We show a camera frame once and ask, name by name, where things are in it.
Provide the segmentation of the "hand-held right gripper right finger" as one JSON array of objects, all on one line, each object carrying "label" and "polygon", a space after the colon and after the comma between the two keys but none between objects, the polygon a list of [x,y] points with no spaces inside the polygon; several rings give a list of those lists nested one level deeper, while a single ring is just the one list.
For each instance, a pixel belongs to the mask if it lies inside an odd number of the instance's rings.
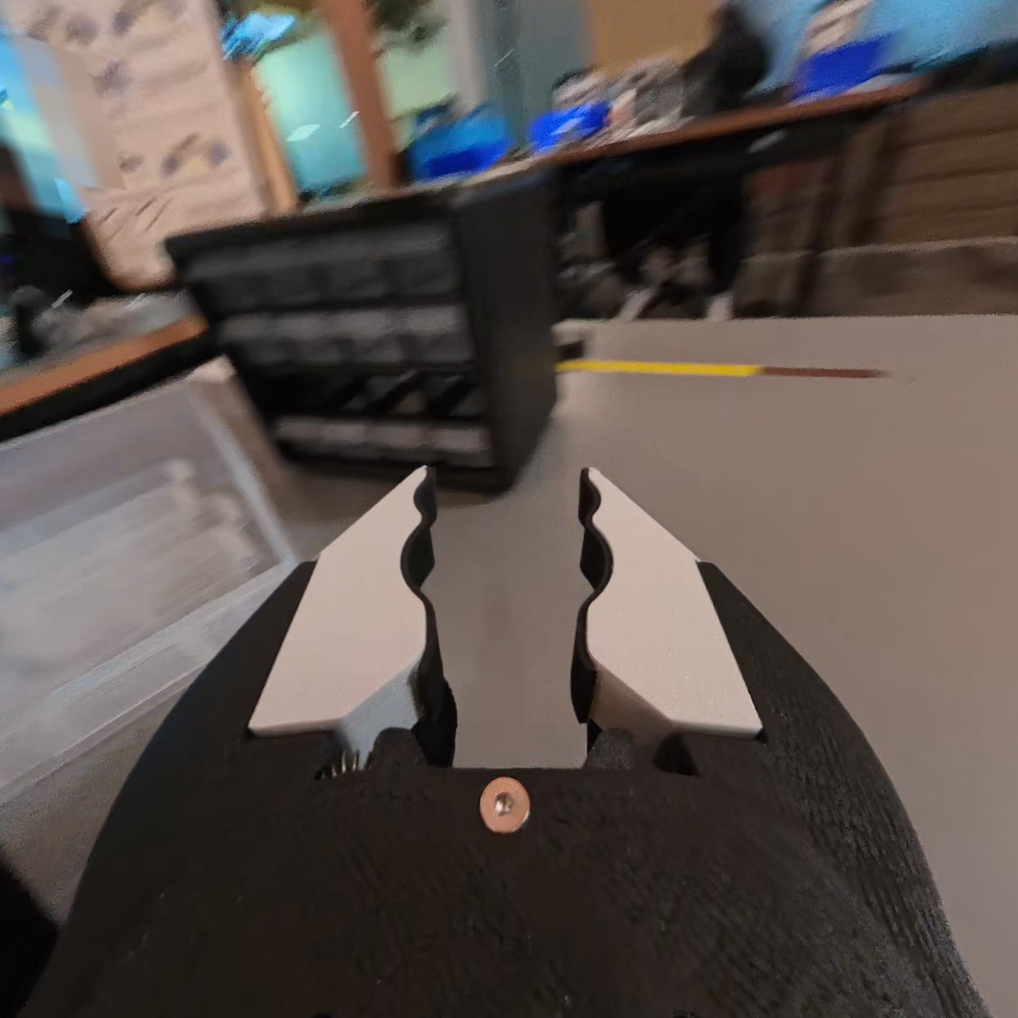
[{"label": "hand-held right gripper right finger", "polygon": [[581,471],[578,519],[590,590],[577,613],[571,705],[589,746],[609,730],[649,752],[677,736],[761,736],[704,562],[593,467]]}]

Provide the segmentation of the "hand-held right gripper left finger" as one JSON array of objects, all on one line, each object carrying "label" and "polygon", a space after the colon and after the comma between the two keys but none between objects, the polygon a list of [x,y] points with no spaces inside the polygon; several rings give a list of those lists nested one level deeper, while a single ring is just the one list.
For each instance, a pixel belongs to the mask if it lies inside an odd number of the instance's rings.
[{"label": "hand-held right gripper left finger", "polygon": [[425,592],[436,519],[435,470],[417,468],[320,553],[251,735],[325,732],[364,765],[384,731],[407,730],[427,764],[452,765],[457,708]]}]

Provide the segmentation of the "clear plastic storage bin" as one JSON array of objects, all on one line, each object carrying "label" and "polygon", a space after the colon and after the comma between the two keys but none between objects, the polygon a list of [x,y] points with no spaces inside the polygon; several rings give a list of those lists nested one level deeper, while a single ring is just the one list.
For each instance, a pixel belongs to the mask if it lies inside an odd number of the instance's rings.
[{"label": "clear plastic storage bin", "polygon": [[183,691],[297,562],[192,380],[3,443],[2,802]]}]

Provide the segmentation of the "black drawer cabinet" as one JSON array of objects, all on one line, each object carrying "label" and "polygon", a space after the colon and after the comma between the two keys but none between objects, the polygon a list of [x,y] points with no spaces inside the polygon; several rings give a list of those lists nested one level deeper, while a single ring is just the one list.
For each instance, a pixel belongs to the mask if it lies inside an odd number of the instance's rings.
[{"label": "black drawer cabinet", "polygon": [[445,488],[495,494],[511,488],[538,449],[557,399],[551,197],[551,186],[541,172],[495,174],[312,205],[285,217],[172,237],[165,248],[179,282],[205,318],[217,351],[233,367],[183,275],[190,257],[207,249],[276,239],[432,221],[447,225],[455,238],[477,343],[495,453],[492,468],[295,460],[274,443],[248,401],[280,455],[302,468],[333,475],[397,478],[426,466],[437,472],[438,484]]}]

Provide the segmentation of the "yellow tape strip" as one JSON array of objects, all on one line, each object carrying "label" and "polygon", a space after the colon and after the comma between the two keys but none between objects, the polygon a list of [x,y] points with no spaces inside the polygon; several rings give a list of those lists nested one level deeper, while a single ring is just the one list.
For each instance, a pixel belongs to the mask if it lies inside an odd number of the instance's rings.
[{"label": "yellow tape strip", "polygon": [[645,375],[669,378],[748,379],[767,374],[762,365],[746,363],[670,363],[576,358],[557,365],[560,374]]}]

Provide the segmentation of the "wooden bench top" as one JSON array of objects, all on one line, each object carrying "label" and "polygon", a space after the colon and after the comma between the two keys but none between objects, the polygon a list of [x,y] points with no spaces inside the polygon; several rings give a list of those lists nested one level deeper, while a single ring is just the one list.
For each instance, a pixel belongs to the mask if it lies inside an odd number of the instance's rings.
[{"label": "wooden bench top", "polygon": [[218,355],[204,318],[52,353],[2,372],[1,441],[131,398]]}]

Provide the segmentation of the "blue storage bin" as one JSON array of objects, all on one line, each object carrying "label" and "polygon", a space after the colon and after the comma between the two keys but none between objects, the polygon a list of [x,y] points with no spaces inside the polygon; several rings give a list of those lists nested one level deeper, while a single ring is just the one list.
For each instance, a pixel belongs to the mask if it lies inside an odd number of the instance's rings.
[{"label": "blue storage bin", "polygon": [[505,117],[480,105],[458,116],[450,107],[434,107],[414,118],[406,161],[413,182],[472,175],[502,161],[513,138]]},{"label": "blue storage bin", "polygon": [[870,82],[882,73],[890,39],[888,34],[878,34],[804,57],[792,80],[790,102],[833,98]]},{"label": "blue storage bin", "polygon": [[610,104],[603,99],[546,111],[528,125],[529,149],[542,154],[587,142],[605,130],[610,112]]}]

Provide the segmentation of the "long wooden table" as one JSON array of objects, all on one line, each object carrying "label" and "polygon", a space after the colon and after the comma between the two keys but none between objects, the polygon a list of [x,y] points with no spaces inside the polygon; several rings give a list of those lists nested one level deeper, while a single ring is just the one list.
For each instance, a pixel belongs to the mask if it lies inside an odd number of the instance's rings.
[{"label": "long wooden table", "polygon": [[862,123],[879,112],[923,95],[931,86],[930,74],[906,81],[835,95],[801,104],[757,106],[694,118],[681,126],[651,134],[630,134],[616,139],[598,136],[593,142],[560,147],[540,157],[542,165],[556,168],[587,166],[593,162],[645,153],[669,152],[718,142],[755,142],[775,131],[797,126],[844,126]]}]

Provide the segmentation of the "white instruction poster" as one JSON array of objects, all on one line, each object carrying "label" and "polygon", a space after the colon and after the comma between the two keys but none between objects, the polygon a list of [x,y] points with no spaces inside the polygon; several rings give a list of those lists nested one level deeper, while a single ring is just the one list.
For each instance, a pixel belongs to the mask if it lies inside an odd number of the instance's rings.
[{"label": "white instruction poster", "polygon": [[216,2],[2,2],[2,15],[92,88],[120,184],[84,185],[84,233],[119,288],[170,284],[169,238],[269,215]]}]

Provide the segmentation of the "wooden post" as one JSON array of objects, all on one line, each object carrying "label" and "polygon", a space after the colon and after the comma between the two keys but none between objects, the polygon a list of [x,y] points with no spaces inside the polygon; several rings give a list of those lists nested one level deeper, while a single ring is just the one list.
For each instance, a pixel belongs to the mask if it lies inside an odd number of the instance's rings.
[{"label": "wooden post", "polygon": [[385,95],[376,68],[374,26],[364,1],[318,1],[354,109],[359,114],[367,178],[376,189],[399,185],[397,149]]}]

